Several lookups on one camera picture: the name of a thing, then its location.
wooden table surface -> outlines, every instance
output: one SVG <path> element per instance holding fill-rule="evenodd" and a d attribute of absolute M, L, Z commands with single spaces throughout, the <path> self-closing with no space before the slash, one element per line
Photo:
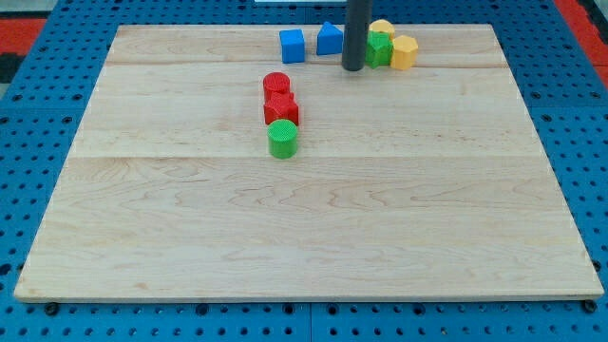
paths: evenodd
<path fill-rule="evenodd" d="M 276 26 L 121 27 L 15 295 L 28 302 L 594 298 L 491 26 L 397 26 L 416 67 L 282 65 Z M 268 155 L 283 71 L 299 150 Z"/>

blue cube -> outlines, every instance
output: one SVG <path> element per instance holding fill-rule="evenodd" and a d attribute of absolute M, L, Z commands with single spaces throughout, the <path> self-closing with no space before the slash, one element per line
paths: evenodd
<path fill-rule="evenodd" d="M 301 29 L 284 29 L 278 33 L 284 64 L 304 62 L 304 33 Z"/>
<path fill-rule="evenodd" d="M 316 54 L 320 56 L 342 53 L 343 41 L 344 33 L 340 28 L 330 22 L 325 22 L 316 36 Z"/>

toy block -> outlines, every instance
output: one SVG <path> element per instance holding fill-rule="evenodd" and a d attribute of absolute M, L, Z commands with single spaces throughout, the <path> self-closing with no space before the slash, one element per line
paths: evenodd
<path fill-rule="evenodd" d="M 284 29 L 278 33 L 284 64 L 301 63 L 305 59 L 304 33 L 301 29 Z"/>
<path fill-rule="evenodd" d="M 407 70 L 414 65 L 417 55 L 418 42 L 416 39 L 405 35 L 399 36 L 392 41 L 390 67 Z"/>
<path fill-rule="evenodd" d="M 395 27 L 387 20 L 379 19 L 370 24 L 370 31 L 388 33 L 391 41 L 395 38 Z"/>
<path fill-rule="evenodd" d="M 272 93 L 264 105 L 264 121 L 271 124 L 275 120 L 285 119 L 299 125 L 299 108 L 294 101 L 294 94 Z"/>
<path fill-rule="evenodd" d="M 316 35 L 316 54 L 321 56 L 342 53 L 343 42 L 344 33 L 340 28 L 335 27 L 330 22 L 325 22 Z"/>
<path fill-rule="evenodd" d="M 388 33 L 370 31 L 365 63 L 371 68 L 388 66 L 392 56 L 392 43 Z"/>
<path fill-rule="evenodd" d="M 264 86 L 264 103 L 270 100 L 272 93 L 289 94 L 290 80 L 289 76 L 282 72 L 271 72 L 264 77 L 262 81 Z"/>
<path fill-rule="evenodd" d="M 288 159 L 297 152 L 297 127 L 294 123 L 279 119 L 268 126 L 268 152 L 279 159 Z"/>

black cylinder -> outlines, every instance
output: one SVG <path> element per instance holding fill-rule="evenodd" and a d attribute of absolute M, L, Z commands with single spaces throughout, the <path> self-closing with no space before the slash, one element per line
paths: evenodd
<path fill-rule="evenodd" d="M 347 1 L 342 67 L 348 71 L 360 70 L 365 64 L 372 3 L 372 0 Z"/>

green cylinder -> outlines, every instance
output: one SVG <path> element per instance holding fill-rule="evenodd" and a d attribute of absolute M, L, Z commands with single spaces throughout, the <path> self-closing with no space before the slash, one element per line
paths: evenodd
<path fill-rule="evenodd" d="M 297 151 L 297 126 L 279 119 L 268 126 L 268 151 L 279 159 L 288 159 Z"/>

